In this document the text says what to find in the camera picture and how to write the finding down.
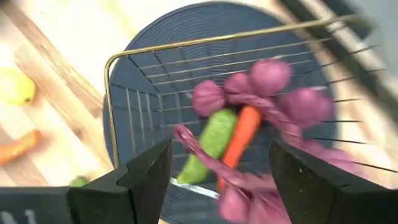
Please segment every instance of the yellow lemon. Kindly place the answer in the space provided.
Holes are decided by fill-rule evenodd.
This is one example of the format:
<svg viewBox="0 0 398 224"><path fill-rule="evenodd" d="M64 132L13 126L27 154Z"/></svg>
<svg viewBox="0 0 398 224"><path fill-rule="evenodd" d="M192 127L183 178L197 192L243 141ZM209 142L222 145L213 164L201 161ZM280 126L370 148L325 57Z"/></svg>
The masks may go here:
<svg viewBox="0 0 398 224"><path fill-rule="evenodd" d="M15 68L0 68L0 101L26 105L34 99L35 92L35 83L24 73Z"/></svg>

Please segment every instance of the green cucumber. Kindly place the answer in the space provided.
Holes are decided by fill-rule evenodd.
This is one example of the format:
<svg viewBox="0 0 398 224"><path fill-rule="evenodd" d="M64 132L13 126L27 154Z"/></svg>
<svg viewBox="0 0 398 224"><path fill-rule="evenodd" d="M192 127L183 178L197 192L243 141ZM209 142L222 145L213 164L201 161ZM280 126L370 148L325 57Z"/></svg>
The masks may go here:
<svg viewBox="0 0 398 224"><path fill-rule="evenodd" d="M219 159L231 140L238 117L229 109L212 114L199 137L203 150L211 157ZM206 179L209 170L199 159L190 154L181 173L178 184L197 184Z"/></svg>
<svg viewBox="0 0 398 224"><path fill-rule="evenodd" d="M86 185L86 184L89 184L89 183L90 183L90 181L88 180L87 177L78 176L78 177L74 178L74 179L70 182L69 186L70 186L70 187L82 187L82 186L84 186L84 185Z"/></svg>

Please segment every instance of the carrot on table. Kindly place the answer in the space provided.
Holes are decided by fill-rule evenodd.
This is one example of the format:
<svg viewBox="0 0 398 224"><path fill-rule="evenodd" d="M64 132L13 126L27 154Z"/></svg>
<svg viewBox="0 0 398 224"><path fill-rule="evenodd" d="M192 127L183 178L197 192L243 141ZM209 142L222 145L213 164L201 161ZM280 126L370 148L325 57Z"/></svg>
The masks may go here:
<svg viewBox="0 0 398 224"><path fill-rule="evenodd" d="M243 152L259 129L261 121L262 113L255 106L246 105L243 107L236 122L231 141L222 158L222 161L228 167L235 169L238 166ZM217 185L219 190L223 190L224 179L219 177Z"/></svg>
<svg viewBox="0 0 398 224"><path fill-rule="evenodd" d="M0 166L24 155L38 145L41 139L42 133L34 129L13 142L0 145Z"/></svg>

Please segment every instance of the wooden surface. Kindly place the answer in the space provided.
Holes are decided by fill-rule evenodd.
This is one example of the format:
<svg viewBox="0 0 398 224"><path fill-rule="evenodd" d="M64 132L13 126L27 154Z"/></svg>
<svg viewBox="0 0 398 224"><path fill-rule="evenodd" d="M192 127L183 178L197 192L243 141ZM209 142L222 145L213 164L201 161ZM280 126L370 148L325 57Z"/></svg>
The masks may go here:
<svg viewBox="0 0 398 224"><path fill-rule="evenodd" d="M156 1L157 9L153 8L155 0L132 2L18 0L2 8L0 66L22 70L36 82L38 94L29 106L0 105L0 141L15 139L32 128L41 129L45 141L37 150L0 167L0 185L67 185L76 175L99 177L112 169L101 117L106 60L122 51L154 19L199 1ZM269 11L285 22L294 21L275 0L242 2ZM322 9L320 17L333 16L321 2L312 6ZM325 51L317 57L322 63L333 60ZM349 76L340 66L326 67L325 72L330 80ZM340 100L361 99L338 104L341 119L364 121L339 124L340 137L369 143L341 143L337 147L352 152L361 162L397 169L396 156L388 144L396 139L386 138L387 132L390 136L396 132L387 126L389 121L382 111L354 81L337 84L335 94ZM378 184L398 186L391 172L370 168L366 172Z"/></svg>

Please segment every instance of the pink onion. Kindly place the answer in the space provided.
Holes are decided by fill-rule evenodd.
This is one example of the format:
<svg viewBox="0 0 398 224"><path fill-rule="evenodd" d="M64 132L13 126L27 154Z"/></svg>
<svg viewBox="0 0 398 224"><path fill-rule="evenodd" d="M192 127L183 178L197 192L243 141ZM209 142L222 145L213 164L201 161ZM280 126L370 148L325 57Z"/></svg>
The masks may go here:
<svg viewBox="0 0 398 224"><path fill-rule="evenodd" d="M229 184L218 198L218 213L221 218L232 223L245 223L248 220L250 201L242 190Z"/></svg>
<svg viewBox="0 0 398 224"><path fill-rule="evenodd" d="M355 159L350 153L341 149L325 149L319 142L311 139L305 140L303 145L303 151L349 173L358 176L362 175L358 170L358 166L352 162Z"/></svg>
<svg viewBox="0 0 398 224"><path fill-rule="evenodd" d="M226 181L227 188L221 193L218 204L221 217L242 224L290 223L270 174L262 178L231 169L206 154L185 126L176 127L174 135L190 153Z"/></svg>
<svg viewBox="0 0 398 224"><path fill-rule="evenodd" d="M333 100L313 88L297 88L278 96L277 107L302 128L326 121L333 114Z"/></svg>
<svg viewBox="0 0 398 224"><path fill-rule="evenodd" d="M271 96L289 84L291 75L292 68L284 61L261 60L251 68L250 84L259 96Z"/></svg>
<svg viewBox="0 0 398 224"><path fill-rule="evenodd" d="M243 72L235 73L225 80L224 91L228 94L254 93L249 84L249 76Z"/></svg>
<svg viewBox="0 0 398 224"><path fill-rule="evenodd" d="M211 80L205 80L197 84L193 89L193 110L200 116L210 116L222 109L225 103L223 89Z"/></svg>

